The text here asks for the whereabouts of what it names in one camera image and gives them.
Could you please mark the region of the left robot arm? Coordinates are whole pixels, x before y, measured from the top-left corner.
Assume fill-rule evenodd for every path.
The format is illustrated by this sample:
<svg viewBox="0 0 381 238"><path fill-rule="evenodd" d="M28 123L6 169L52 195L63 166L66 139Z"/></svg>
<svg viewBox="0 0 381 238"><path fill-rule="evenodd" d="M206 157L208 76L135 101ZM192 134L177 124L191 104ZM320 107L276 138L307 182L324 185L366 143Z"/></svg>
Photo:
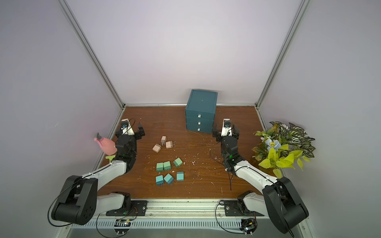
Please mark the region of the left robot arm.
<svg viewBox="0 0 381 238"><path fill-rule="evenodd" d="M137 131L122 126L117 133L115 158L106 166L83 176L70 176L48 209L48 221L85 225L93 216L112 210L131 212L131 196L125 192L98 195L98 191L115 178L128 173L137 157L137 141L145 135L139 125Z"/></svg>

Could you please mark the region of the teal top drawer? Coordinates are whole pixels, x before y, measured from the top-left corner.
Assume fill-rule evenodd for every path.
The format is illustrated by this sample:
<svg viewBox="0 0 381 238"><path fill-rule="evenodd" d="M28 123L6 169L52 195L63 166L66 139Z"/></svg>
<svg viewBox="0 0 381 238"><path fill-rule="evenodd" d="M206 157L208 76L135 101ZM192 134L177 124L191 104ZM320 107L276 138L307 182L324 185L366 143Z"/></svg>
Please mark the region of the teal top drawer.
<svg viewBox="0 0 381 238"><path fill-rule="evenodd" d="M211 112L204 112L198 110L185 109L186 117L193 119L202 119L208 121L214 121L215 118L215 110Z"/></svg>

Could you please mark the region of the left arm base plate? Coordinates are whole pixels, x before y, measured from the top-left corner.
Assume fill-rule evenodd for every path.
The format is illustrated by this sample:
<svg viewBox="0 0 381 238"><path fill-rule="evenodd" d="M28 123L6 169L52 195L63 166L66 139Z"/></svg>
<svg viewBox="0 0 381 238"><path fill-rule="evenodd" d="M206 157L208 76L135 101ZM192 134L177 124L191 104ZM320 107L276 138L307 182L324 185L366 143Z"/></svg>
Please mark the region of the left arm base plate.
<svg viewBox="0 0 381 238"><path fill-rule="evenodd" d="M147 200L132 200L126 208L120 208L117 210L110 210L106 212L106 216L133 216L144 217L147 210Z"/></svg>

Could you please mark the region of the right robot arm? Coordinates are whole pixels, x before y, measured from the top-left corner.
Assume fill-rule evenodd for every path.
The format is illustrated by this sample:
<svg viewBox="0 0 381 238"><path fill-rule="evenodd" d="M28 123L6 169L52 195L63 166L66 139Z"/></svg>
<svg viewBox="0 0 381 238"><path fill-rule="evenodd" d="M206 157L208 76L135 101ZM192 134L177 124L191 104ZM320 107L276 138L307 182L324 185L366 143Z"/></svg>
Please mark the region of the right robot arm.
<svg viewBox="0 0 381 238"><path fill-rule="evenodd" d="M261 195L246 192L238 199L240 210L258 212L270 218L283 234L309 217L309 211L293 183L286 177L276 178L254 167L238 151L239 132L229 120L222 130L213 129L212 136L221 145L225 170L247 181Z"/></svg>

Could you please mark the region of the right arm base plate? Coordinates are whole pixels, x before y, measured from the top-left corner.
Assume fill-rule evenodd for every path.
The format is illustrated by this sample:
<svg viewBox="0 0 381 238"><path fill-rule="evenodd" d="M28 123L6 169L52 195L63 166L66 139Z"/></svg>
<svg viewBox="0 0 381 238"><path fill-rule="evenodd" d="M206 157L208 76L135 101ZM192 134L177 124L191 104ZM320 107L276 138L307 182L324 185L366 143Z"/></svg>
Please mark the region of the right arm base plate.
<svg viewBox="0 0 381 238"><path fill-rule="evenodd" d="M227 217L233 217L233 216L235 217L237 216L264 217L264 215L261 213L249 211L246 208L244 209L238 200L221 200L220 204L223 206L225 216Z"/></svg>

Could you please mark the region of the beige plug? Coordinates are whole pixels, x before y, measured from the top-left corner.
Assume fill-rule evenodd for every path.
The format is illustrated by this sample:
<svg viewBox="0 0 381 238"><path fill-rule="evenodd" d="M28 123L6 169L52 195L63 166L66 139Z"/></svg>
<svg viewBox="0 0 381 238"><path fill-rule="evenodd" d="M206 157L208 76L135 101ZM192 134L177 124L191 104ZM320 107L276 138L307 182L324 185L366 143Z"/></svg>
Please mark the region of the beige plug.
<svg viewBox="0 0 381 238"><path fill-rule="evenodd" d="M175 143L173 141L167 141L165 146L167 149L172 149L175 146Z"/></svg>
<svg viewBox="0 0 381 238"><path fill-rule="evenodd" d="M162 146L164 146L166 144L166 142L167 142L167 137L166 136L162 136L160 144Z"/></svg>
<svg viewBox="0 0 381 238"><path fill-rule="evenodd" d="M162 146L160 144L155 144L152 149L153 149L154 152L159 153L161 148L162 148Z"/></svg>

